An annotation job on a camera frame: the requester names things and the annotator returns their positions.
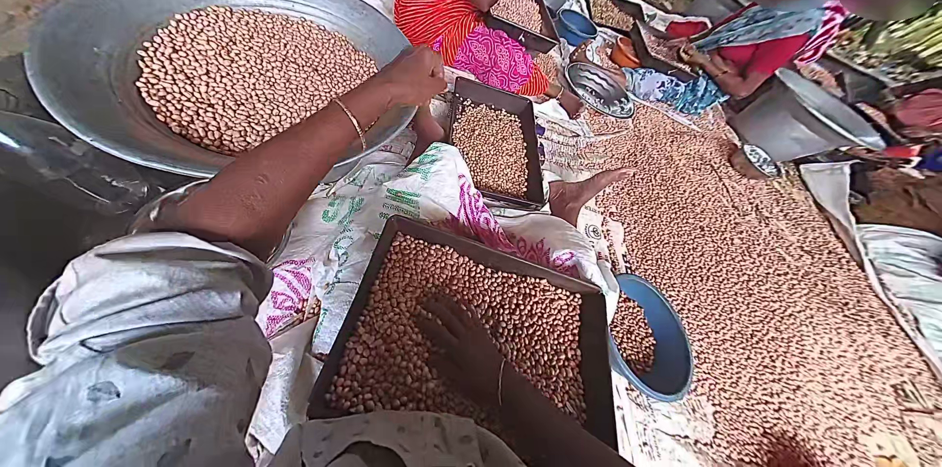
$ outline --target orange bowl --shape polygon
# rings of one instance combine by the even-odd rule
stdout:
[[[609,57],[612,63],[618,64],[622,68],[640,68],[642,67],[641,61],[638,60],[638,57],[635,55],[635,49],[631,45],[631,41],[623,36],[618,37],[618,42],[615,43],[615,46],[611,49],[611,56]]]

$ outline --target blue plastic bowl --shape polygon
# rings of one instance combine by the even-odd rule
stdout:
[[[683,399],[693,379],[693,355],[690,353],[690,340],[680,323],[680,317],[664,294],[644,278],[619,274],[615,279],[618,280],[622,292],[642,306],[644,318],[651,327],[656,345],[651,371],[637,375],[622,359],[609,332],[608,361],[611,369],[653,399],[668,402]]]
[[[598,36],[598,27],[595,27],[592,20],[572,9],[559,11],[556,29],[562,38],[566,39],[566,42],[573,47]]]

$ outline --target gold bangle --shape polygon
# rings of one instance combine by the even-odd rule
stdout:
[[[500,360],[500,371],[497,372],[497,405],[499,407],[504,406],[504,364],[507,363],[507,359]]]
[[[356,120],[356,117],[353,117],[353,112],[349,111],[347,105],[340,102],[340,98],[335,98],[334,102],[336,102],[337,106],[339,106],[340,109],[347,114],[347,117],[350,118],[350,123],[353,123],[353,127],[356,129],[357,135],[360,136],[360,143],[363,144],[363,151],[366,152],[366,138],[363,136],[363,130],[360,129],[360,122]]]

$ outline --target black tray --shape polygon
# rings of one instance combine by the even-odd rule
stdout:
[[[660,73],[670,75],[672,77],[677,77],[680,80],[687,82],[696,78],[696,75],[693,75],[687,70],[681,69],[678,66],[675,66],[667,61],[658,59],[651,54],[651,51],[647,48],[647,44],[644,42],[644,37],[642,35],[641,25],[639,22],[647,23],[644,21],[644,11],[642,6],[627,0],[608,0],[615,4],[615,7],[629,14],[635,19],[635,24],[631,26],[630,30],[625,30],[620,27],[611,27],[606,26],[605,24],[599,23],[601,27],[609,28],[617,32],[621,36],[626,36],[631,39],[631,45],[635,49],[635,54],[638,55],[638,60],[641,62],[642,67],[653,68]],[[592,0],[586,0],[586,9],[589,10],[589,18],[595,22],[595,17],[593,16]]]
[[[628,0],[608,0],[608,1],[613,3],[617,9],[631,16],[635,20],[641,20],[642,22],[644,21],[644,11],[642,10],[641,5],[636,4],[633,1],[628,1]],[[596,26],[609,28],[617,32],[621,36],[631,35],[631,32],[628,31],[627,29],[622,29],[620,27],[606,26],[602,22],[595,20],[595,14],[592,7],[592,0],[586,0],[586,9],[589,11],[589,19],[592,20]]]
[[[540,17],[543,18],[543,27],[540,31],[514,24],[510,20],[490,13],[484,14],[484,25],[506,32],[507,36],[519,42],[530,52],[548,53],[559,46],[559,33],[556,32],[556,25],[553,24],[553,16],[550,15],[547,4],[543,0],[535,1],[540,7]]]
[[[383,268],[386,252],[389,251],[396,233],[415,237],[430,244],[450,246],[459,255],[468,257],[488,268],[547,280],[559,289],[581,294],[579,350],[582,353],[582,362],[579,365],[579,374],[582,376],[582,386],[585,390],[586,423],[584,427],[596,438],[618,450],[615,434],[615,408],[611,393],[611,369],[608,365],[605,298],[599,292],[598,287],[563,276],[559,272],[529,261],[491,250],[476,241],[419,224],[401,215],[394,215],[386,221],[383,235],[380,236],[380,241],[376,245],[376,249],[373,250],[373,256],[369,260],[366,273],[360,281],[360,287],[350,304],[344,324],[337,333],[334,346],[331,347],[327,361],[314,383],[307,409],[309,418],[326,419],[348,415],[328,407],[325,395],[330,389],[334,376],[340,370],[340,359],[343,358],[347,340],[353,330],[356,329],[360,316],[366,308],[366,303],[369,301],[369,291]]]
[[[470,100],[473,105],[487,105],[516,115],[520,118],[521,129],[524,130],[526,198],[484,190],[480,190],[481,194],[492,200],[524,209],[539,209],[546,206],[547,198],[543,191],[543,171],[540,169],[540,151],[538,149],[539,142],[536,139],[536,119],[533,117],[533,103],[523,96],[504,92],[470,78],[458,77],[455,79],[455,91],[451,96],[451,107],[448,111],[449,124],[445,141],[449,145],[454,145],[451,135],[458,115],[465,108],[465,100]]]

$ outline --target red shirt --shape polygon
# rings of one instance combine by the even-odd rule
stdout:
[[[716,25],[722,25],[730,20],[742,15],[742,12],[750,7],[755,7],[756,4],[750,3],[749,5],[743,7],[733,13],[730,16],[726,16]],[[681,22],[685,26],[690,22]],[[684,34],[677,34],[677,36],[690,36],[696,34],[699,31],[694,31],[693,33],[689,32],[688,27],[670,27],[675,23],[672,22],[668,25],[667,33],[677,34],[680,32],[680,29],[683,28]],[[739,75],[746,75],[751,72],[761,73],[765,75],[771,75],[775,73],[780,67],[783,67],[790,63],[792,59],[795,58],[795,54],[798,53],[805,43],[810,40],[811,35],[808,33],[796,34],[794,36],[787,36],[785,38],[777,38],[775,40],[767,40],[765,42],[759,42],[757,44],[749,44],[747,46],[733,46],[729,48],[719,48],[717,52],[720,53],[720,56],[729,61],[730,64],[736,66],[736,70],[739,72]]]

